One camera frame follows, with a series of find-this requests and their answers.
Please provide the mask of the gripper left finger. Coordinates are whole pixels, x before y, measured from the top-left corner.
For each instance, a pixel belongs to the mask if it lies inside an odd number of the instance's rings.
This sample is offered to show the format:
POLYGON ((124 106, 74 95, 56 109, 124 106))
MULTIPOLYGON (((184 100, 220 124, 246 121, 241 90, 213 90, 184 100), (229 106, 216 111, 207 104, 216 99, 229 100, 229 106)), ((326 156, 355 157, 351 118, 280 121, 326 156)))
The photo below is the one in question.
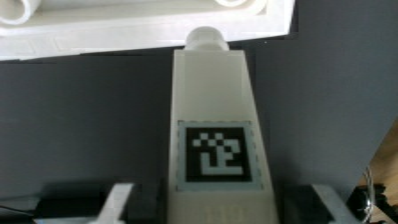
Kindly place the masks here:
POLYGON ((60 184, 46 188, 35 224, 163 224, 159 184, 60 184))

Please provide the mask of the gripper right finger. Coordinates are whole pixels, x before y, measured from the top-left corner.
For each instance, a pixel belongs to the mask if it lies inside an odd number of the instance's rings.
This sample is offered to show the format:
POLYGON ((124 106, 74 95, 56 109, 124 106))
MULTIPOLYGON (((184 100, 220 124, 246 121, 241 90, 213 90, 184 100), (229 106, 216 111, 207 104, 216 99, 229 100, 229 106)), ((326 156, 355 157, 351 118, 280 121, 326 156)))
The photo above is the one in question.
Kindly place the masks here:
POLYGON ((284 188, 278 216, 282 224, 360 224, 333 188, 321 184, 284 188))

